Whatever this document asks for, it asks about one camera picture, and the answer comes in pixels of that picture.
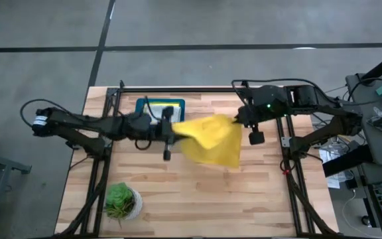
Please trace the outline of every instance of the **potted plant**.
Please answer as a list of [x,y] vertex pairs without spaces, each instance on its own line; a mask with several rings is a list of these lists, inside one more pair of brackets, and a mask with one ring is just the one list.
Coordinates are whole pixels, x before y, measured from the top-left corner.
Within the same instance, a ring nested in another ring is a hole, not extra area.
[[125,183],[111,185],[105,198],[107,216],[120,220],[131,220],[138,216],[143,208],[140,194]]

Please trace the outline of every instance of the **wire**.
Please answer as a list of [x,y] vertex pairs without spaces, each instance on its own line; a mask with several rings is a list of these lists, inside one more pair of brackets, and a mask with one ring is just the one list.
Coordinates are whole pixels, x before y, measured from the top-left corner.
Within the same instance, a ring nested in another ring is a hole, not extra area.
[[322,151],[327,151],[328,153],[331,153],[332,155],[342,156],[342,155],[340,155],[340,154],[338,154],[338,153],[334,153],[333,151],[330,151],[330,150],[325,149],[325,148],[322,148],[322,147],[320,147],[320,148],[318,148],[318,149],[319,149],[319,150],[322,150]]
[[161,121],[162,119],[156,117],[154,114],[153,114],[153,111],[151,110],[151,107],[150,107],[150,101],[149,101],[149,98],[147,96],[144,97],[145,99],[145,103],[147,104],[147,106],[149,107],[149,111],[150,111],[150,114],[153,118],[155,118],[156,120],[159,120]]
[[353,95],[353,93],[355,92],[356,88],[358,86],[360,86],[362,83],[367,82],[369,80],[380,80],[380,81],[382,81],[381,78],[368,78],[368,79],[363,79],[363,80],[359,81],[358,83],[356,83],[356,85],[353,87],[353,89],[351,89],[349,96],[348,96],[348,101],[350,101],[350,98]]
[[323,119],[321,119],[321,117],[317,116],[316,114],[312,114],[316,119],[318,119],[319,121],[321,121],[322,123],[324,124],[327,124],[327,122]]
[[345,202],[344,205],[343,205],[342,216],[343,216],[345,222],[347,223],[347,225],[348,225],[349,227],[353,228],[354,230],[357,230],[358,232],[362,233],[362,234],[365,235],[365,236],[368,236],[368,237],[370,237],[370,238],[382,238],[382,236],[372,236],[372,235],[366,234],[366,233],[362,232],[361,230],[357,229],[356,227],[352,226],[352,225],[349,223],[348,219],[346,218],[346,216],[345,216],[345,214],[344,214],[344,209],[346,208],[346,206],[348,205],[348,203],[351,202],[355,197],[356,197],[356,191],[353,190],[353,196],[352,196],[352,198],[349,199],[349,200],[347,200],[347,202]]
[[357,136],[359,136],[360,138],[363,139],[363,143],[362,143],[362,145],[364,145],[364,144],[366,143],[366,138],[365,138],[361,133],[358,133]]
[[346,94],[348,94],[349,93],[349,91],[346,91],[345,93],[344,93],[344,95],[342,96],[342,100],[344,100],[344,96],[346,96]]
[[80,161],[74,163],[72,166],[70,166],[69,168],[69,171],[73,169],[73,167],[75,167],[76,165],[80,164],[81,162],[85,161],[86,159],[89,159],[90,157],[89,156],[86,156],[86,158],[84,159],[81,159]]
[[151,146],[151,140],[149,140],[149,143],[145,147],[139,147],[138,146],[138,139],[135,140],[135,147],[139,150],[147,150]]
[[284,173],[287,171],[291,172],[296,167],[296,162],[294,162],[294,160],[289,159],[289,161],[293,162],[293,165],[289,170],[285,169],[285,164],[284,164],[285,160],[284,159],[279,163],[279,168],[281,169],[282,172],[284,172]]
[[332,89],[332,90],[327,90],[327,91],[325,91],[325,93],[330,93],[330,92],[333,92],[334,90],[339,90],[339,89],[345,88],[345,87],[347,87],[347,86],[348,86],[348,85],[345,84],[344,86],[341,86],[341,87],[339,87],[339,88],[335,88],[335,89]]
[[321,162],[324,162],[321,158],[319,158],[318,156],[316,156],[316,155],[313,155],[313,154],[310,154],[310,153],[304,153],[305,155],[308,155],[308,156],[311,156],[311,157],[313,157],[313,158],[315,158],[315,159],[317,159],[317,160],[319,160],[319,161],[321,161]]
[[6,185],[7,189],[5,189],[6,193],[10,193],[13,190],[13,187],[11,185]]
[[66,108],[62,107],[61,105],[57,104],[57,103],[54,103],[50,100],[46,100],[46,99],[34,99],[34,100],[29,100],[28,102],[24,103],[21,108],[20,108],[20,117],[21,119],[23,120],[23,122],[25,124],[27,124],[29,127],[32,127],[32,124],[30,124],[26,119],[25,119],[25,116],[23,115],[23,110],[25,109],[25,107],[27,105],[29,105],[30,103],[33,103],[33,102],[47,102],[49,104],[52,104],[53,106],[56,106],[57,108],[61,109],[62,111],[66,112],[69,116],[72,116],[73,118],[79,120],[79,121],[82,121],[84,123],[93,123],[93,122],[98,122],[98,121],[101,121],[101,120],[104,120],[105,117],[102,117],[102,118],[98,118],[98,119],[81,119],[79,118],[78,116],[75,116],[72,112],[68,111]]

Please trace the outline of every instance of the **black metal frame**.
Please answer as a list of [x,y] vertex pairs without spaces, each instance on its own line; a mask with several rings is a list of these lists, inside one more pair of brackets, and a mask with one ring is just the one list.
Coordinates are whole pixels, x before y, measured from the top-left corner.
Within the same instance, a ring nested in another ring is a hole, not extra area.
[[[105,95],[105,102],[103,107],[102,117],[107,117],[109,111],[113,107],[113,116],[118,115],[120,107],[120,97],[122,88],[108,88]],[[88,193],[86,195],[85,205],[82,207],[75,219],[70,223],[69,227],[65,231],[55,234],[50,237],[44,238],[95,238],[98,237],[99,229],[101,226],[101,217],[103,214],[105,189],[107,187],[108,174],[111,161],[111,152],[113,149],[113,142],[108,143],[105,148],[105,155],[101,158],[94,158],[92,163],[92,170],[90,175],[90,183],[88,185]],[[97,175],[101,162],[103,162],[103,168],[101,178],[97,183]],[[95,212],[94,226],[92,232],[89,229],[89,219],[92,205],[97,201],[97,210]]]
[[[226,88],[226,87],[202,87],[202,88],[197,88],[197,87],[153,87],[153,88],[128,88],[124,87],[124,85],[121,84],[120,88],[108,88],[107,89],[107,94],[105,97],[105,104],[104,104],[104,110],[103,110],[103,116],[108,115],[108,111],[110,110],[110,104],[112,104],[113,98],[115,98],[115,105],[113,114],[116,115],[117,111],[120,106],[120,99],[121,99],[121,94],[123,93],[154,93],[154,92],[165,92],[165,93],[178,93],[178,92],[193,92],[193,93],[204,93],[204,92],[230,92],[233,93],[232,88]],[[290,116],[286,117],[286,122],[288,126],[288,133],[290,136],[294,136],[294,127],[292,124],[292,119]],[[284,129],[283,129],[283,123],[280,118],[277,119],[277,128],[278,128],[278,134],[279,134],[279,139],[281,140],[281,137],[284,137]],[[283,145],[280,143],[281,149],[282,149],[282,154],[283,154],[283,159],[285,162],[285,167],[286,169],[290,169],[290,149],[283,147]],[[71,225],[69,225],[68,229],[65,230],[61,234],[55,234],[51,237],[47,238],[95,238],[99,236],[99,229],[101,225],[101,216],[102,216],[102,209],[103,209],[103,202],[104,202],[104,196],[105,196],[105,188],[107,185],[107,180],[108,180],[108,173],[109,173],[109,164],[111,161],[111,151],[112,151],[112,144],[109,144],[107,147],[107,155],[104,157],[104,159],[94,159],[94,163],[92,166],[92,171],[91,171],[91,176],[90,176],[90,184],[88,187],[88,195],[87,195],[87,200],[84,205],[84,207],[81,209],[81,211],[78,213],[77,217],[75,218],[74,221],[72,221]],[[96,177],[98,173],[98,165],[99,162],[103,161],[104,166],[103,166],[103,173],[101,176],[101,179],[97,186],[95,187],[96,183]],[[298,178],[298,185],[303,193],[303,195],[307,198],[308,193],[306,190],[306,185],[304,182],[304,175],[302,171],[302,166],[300,164],[299,160],[293,160],[296,163],[296,174]],[[300,221],[300,215],[298,211],[298,205],[297,205],[297,200],[296,200],[296,195],[294,191],[291,189],[291,179],[292,175],[285,175],[287,179],[287,186],[288,186],[288,193],[290,195],[290,204],[291,204],[291,209],[292,209],[292,215],[293,215],[293,220],[294,220],[294,226],[296,230],[296,236],[303,236],[306,238],[338,238],[337,236],[334,235],[325,235],[325,234],[316,234],[313,221],[309,214],[305,211],[305,216],[306,216],[306,221],[308,225],[308,232],[303,232],[301,221]],[[91,211],[91,206],[94,204],[96,199],[98,198],[97,202],[97,210],[96,210],[96,215],[95,215],[95,222],[94,222],[94,227],[92,228],[92,232],[88,232],[88,222],[89,222],[89,216],[90,216],[90,211]],[[75,234],[75,231],[77,231],[79,225],[81,225],[80,228],[80,233]],[[262,239],[262,238],[270,238],[270,237],[254,237],[257,239]],[[346,239],[346,238],[353,238],[356,239],[358,237],[348,237],[348,236],[340,236],[340,238]]]

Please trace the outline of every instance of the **metal bracket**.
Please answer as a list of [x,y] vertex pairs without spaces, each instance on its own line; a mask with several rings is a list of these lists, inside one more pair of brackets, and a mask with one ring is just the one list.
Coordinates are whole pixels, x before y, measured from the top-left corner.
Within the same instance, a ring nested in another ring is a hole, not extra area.
[[281,145],[283,147],[290,147],[290,139],[291,137],[281,137]]
[[119,88],[108,88],[106,96],[109,96],[109,97],[114,96],[118,90]]
[[125,83],[122,81],[122,80],[120,80],[120,84],[119,84],[119,86],[120,86],[120,92],[122,93],[123,92],[123,90],[124,90],[124,87],[125,87]]

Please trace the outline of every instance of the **white pot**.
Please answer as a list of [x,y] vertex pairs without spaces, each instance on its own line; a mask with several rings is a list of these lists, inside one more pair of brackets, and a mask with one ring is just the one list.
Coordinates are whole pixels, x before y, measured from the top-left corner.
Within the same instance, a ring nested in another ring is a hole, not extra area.
[[128,189],[133,193],[133,199],[135,200],[135,205],[133,206],[132,211],[127,216],[125,216],[122,220],[131,220],[136,218],[141,212],[141,210],[143,209],[143,198],[141,197],[141,195],[134,189],[131,189],[130,187],[128,187]]

